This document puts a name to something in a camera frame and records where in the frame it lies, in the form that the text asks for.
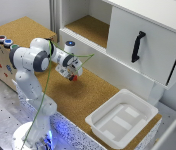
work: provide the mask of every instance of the door handle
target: door handle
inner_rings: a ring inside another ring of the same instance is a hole
[[[139,35],[137,36],[134,44],[134,49],[132,53],[132,63],[136,62],[139,59],[138,51],[139,51],[139,45],[140,45],[140,40],[146,36],[146,33],[139,31]]]

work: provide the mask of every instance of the cork surface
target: cork surface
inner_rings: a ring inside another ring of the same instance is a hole
[[[12,39],[20,47],[29,47],[34,38],[49,38],[56,34],[30,18],[23,17],[0,26],[0,35]]]
[[[83,19],[91,21],[93,18],[88,16]],[[84,33],[89,34],[90,32],[88,30],[84,31]],[[0,35],[6,35],[8,38],[12,39],[15,44],[23,47],[29,47],[29,44],[33,38],[49,38],[54,36],[55,33],[37,24],[33,20],[24,17],[0,26]],[[1,57],[8,57],[8,54],[1,54]],[[8,58],[4,59],[3,63],[10,63],[9,60],[7,60]],[[68,79],[65,79],[58,72],[56,72],[55,67],[56,64],[52,63],[50,80],[46,94],[57,103],[58,111],[60,113],[66,116],[83,131],[88,133],[91,137],[96,139],[99,143],[104,145],[108,150],[111,150],[110,147],[108,147],[92,133],[90,126],[85,122],[85,118],[99,106],[101,106],[104,102],[110,99],[113,95],[115,95],[119,89],[86,69],[83,69],[83,75],[78,78],[78,81],[70,82]],[[48,77],[48,70],[49,68],[43,73],[35,73],[39,82],[41,83],[43,91],[46,86],[45,84]],[[9,82],[12,78],[14,78],[13,76],[15,76],[15,72],[16,70],[13,70],[12,75],[8,74],[9,77],[11,77],[9,78]],[[155,118],[153,118],[153,120],[126,147],[126,150],[132,150],[135,148],[138,143],[147,135],[147,133],[154,127],[158,120],[160,120],[160,118],[160,115],[157,115]]]
[[[97,20],[91,16],[85,16],[71,24],[66,28],[77,34],[93,41],[94,43],[106,48],[109,34],[109,25]]]

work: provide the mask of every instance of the white plastic tray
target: white plastic tray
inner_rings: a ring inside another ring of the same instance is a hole
[[[157,113],[157,108],[123,89],[85,120],[110,147],[123,149]]]

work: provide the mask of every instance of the brown box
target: brown box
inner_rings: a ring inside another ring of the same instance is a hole
[[[0,26],[0,35],[5,35],[20,47],[29,47],[34,38],[50,38],[54,42],[57,36],[54,32],[36,23],[28,17],[23,17]],[[0,79],[12,89],[16,90],[12,79],[15,79],[16,70],[9,61],[9,49],[0,44]]]

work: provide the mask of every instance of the cabinet door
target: cabinet door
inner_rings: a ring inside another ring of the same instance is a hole
[[[134,44],[140,31],[146,36],[140,39],[137,54],[140,58],[132,63]],[[113,7],[107,53],[166,85],[176,61],[176,33]]]

